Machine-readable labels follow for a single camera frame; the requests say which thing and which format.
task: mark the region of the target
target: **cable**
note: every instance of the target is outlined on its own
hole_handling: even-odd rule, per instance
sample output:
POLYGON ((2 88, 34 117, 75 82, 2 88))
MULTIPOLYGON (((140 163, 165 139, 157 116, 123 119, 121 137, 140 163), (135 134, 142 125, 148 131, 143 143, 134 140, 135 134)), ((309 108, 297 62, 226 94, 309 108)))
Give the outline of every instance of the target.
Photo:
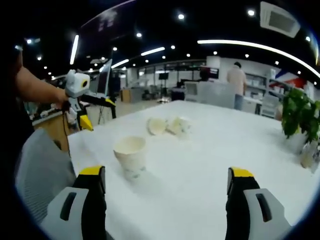
POLYGON ((65 115, 66 115, 66 112, 65 112, 65 111, 62 111, 63 130, 64 130, 64 134, 65 134, 65 138, 66 138, 66 144, 67 144, 67 146, 68 146, 68 154, 69 154, 69 157, 71 157, 71 155, 70 155, 69 140, 68 140, 68 134, 67 134, 66 124, 65 124, 65 115))

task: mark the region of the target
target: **hand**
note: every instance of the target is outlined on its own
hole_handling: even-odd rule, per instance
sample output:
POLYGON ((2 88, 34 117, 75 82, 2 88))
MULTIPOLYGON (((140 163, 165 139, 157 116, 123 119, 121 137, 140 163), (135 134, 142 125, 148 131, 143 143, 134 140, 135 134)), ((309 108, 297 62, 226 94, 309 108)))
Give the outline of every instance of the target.
POLYGON ((66 91, 61 88, 56 88, 56 98, 57 102, 55 102, 55 106, 58 109, 62 109, 64 102, 68 101, 69 97, 66 94, 66 91))

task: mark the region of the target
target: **overturned cup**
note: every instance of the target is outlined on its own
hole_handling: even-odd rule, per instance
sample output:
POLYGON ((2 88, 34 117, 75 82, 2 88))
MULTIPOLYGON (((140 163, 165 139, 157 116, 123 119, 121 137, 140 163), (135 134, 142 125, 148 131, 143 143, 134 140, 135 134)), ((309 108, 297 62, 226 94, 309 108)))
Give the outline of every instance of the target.
POLYGON ((135 180, 146 171, 146 140, 143 137, 125 137, 115 144, 113 152, 127 180, 135 180))

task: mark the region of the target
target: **air vent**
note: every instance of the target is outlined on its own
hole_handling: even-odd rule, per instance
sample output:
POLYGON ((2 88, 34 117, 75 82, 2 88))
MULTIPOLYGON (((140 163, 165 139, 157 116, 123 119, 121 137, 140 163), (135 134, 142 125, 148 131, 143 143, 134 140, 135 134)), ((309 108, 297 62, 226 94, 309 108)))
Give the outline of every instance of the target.
POLYGON ((260 26, 291 38, 300 30, 300 24, 289 12, 265 1, 260 4, 260 26))

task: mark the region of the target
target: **potted plant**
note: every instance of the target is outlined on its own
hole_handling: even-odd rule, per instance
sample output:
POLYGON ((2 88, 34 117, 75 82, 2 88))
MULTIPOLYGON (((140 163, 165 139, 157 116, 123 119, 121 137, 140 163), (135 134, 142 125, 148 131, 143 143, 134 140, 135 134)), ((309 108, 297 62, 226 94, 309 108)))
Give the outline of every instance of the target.
POLYGON ((289 147, 299 154, 305 143, 318 141, 320 102, 293 88, 283 99, 282 129, 289 147))

